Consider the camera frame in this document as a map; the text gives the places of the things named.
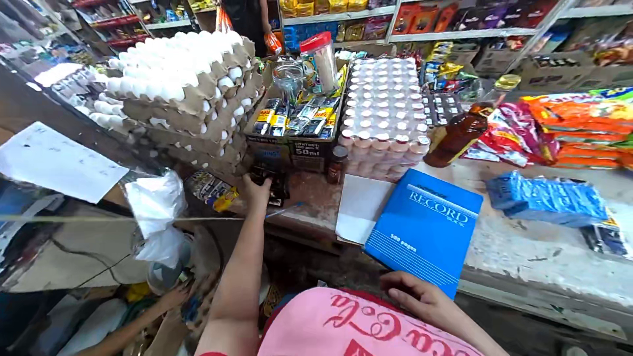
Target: plastic jar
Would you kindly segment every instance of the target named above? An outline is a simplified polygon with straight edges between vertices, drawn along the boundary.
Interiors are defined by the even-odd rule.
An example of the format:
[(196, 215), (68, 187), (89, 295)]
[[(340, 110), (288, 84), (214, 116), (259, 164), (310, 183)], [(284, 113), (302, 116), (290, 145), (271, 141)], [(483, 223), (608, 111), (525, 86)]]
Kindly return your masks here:
[(299, 48), (303, 68), (313, 68), (311, 73), (305, 72), (308, 89), (315, 94), (329, 93), (338, 89), (338, 70), (332, 48), (332, 34), (329, 31), (321, 32), (303, 41)]

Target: brown glass bottle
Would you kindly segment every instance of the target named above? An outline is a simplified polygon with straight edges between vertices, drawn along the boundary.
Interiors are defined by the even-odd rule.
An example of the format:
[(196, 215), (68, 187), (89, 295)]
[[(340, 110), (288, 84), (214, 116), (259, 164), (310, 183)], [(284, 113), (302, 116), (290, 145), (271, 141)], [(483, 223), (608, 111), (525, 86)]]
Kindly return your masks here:
[(501, 76), (492, 90), (473, 104), (468, 112), (455, 115), (446, 126), (436, 128), (424, 162), (432, 167), (444, 168), (461, 156), (488, 129), (488, 116), (520, 81), (518, 75)]

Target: electrical wire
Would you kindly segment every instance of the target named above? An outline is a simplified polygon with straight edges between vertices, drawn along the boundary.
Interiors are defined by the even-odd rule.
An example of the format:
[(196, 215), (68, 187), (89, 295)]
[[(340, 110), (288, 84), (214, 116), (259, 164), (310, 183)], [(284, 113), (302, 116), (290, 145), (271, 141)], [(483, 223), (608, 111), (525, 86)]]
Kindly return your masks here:
[[(51, 238), (51, 242), (57, 247), (59, 248), (61, 251), (66, 252), (66, 253), (71, 253), (72, 255), (80, 255), (80, 256), (86, 256), (86, 257), (90, 257), (93, 258), (99, 262), (101, 262), (101, 264), (103, 264), (106, 269), (104, 269), (103, 271), (101, 271), (100, 273), (96, 274), (96, 276), (100, 275), (101, 273), (103, 273), (104, 271), (108, 271), (110, 272), (110, 275), (112, 276), (112, 279), (115, 280), (115, 282), (117, 282), (118, 284), (123, 284), (121, 283), (115, 276), (115, 273), (112, 271), (112, 267), (116, 266), (117, 264), (119, 264), (119, 262), (121, 262), (125, 257), (128, 257), (130, 254), (128, 253), (127, 256), (121, 258), (121, 260), (119, 260), (119, 262), (115, 263), (114, 265), (110, 266), (108, 265), (106, 262), (104, 262), (102, 259), (100, 259), (98, 256), (98, 253), (94, 253), (94, 252), (86, 252), (86, 251), (77, 251), (77, 250), (71, 250), (69, 248), (67, 248), (66, 246), (64, 246), (63, 244), (61, 244), (59, 241), (57, 241), (54, 238)], [(80, 286), (84, 285), (86, 282), (83, 282), (82, 284), (80, 284), (79, 286), (75, 287), (75, 288), (79, 288)]]

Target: paper sheet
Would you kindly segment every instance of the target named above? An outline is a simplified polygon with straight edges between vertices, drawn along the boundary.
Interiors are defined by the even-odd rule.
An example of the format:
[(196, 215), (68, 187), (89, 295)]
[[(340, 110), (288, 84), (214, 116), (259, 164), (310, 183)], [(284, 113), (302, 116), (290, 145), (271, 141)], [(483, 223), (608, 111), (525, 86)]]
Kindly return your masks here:
[(365, 244), (395, 186), (390, 182), (346, 174), (336, 220), (339, 239)]
[(0, 172), (97, 203), (129, 169), (34, 122), (0, 146)]

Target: floor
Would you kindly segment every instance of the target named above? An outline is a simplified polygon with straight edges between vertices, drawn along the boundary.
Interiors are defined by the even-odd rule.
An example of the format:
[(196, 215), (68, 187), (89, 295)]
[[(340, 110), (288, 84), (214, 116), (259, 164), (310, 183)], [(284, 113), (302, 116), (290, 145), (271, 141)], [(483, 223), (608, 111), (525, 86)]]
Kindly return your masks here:
[[(229, 258), (241, 228), (239, 221), (207, 224), (218, 236)], [(264, 262), (273, 283), (282, 292), (295, 293), (317, 285), (319, 280), (333, 288), (347, 287), (384, 296), (378, 278), (385, 269), (375, 264), (368, 269), (367, 258), (357, 253), (334, 255), (296, 242), (266, 235)], [(455, 302), (484, 328), (511, 355), (558, 355), (563, 345), (581, 346), (590, 356), (633, 355), (633, 346), (588, 338), (577, 330), (512, 308), (494, 305), (458, 293)]]

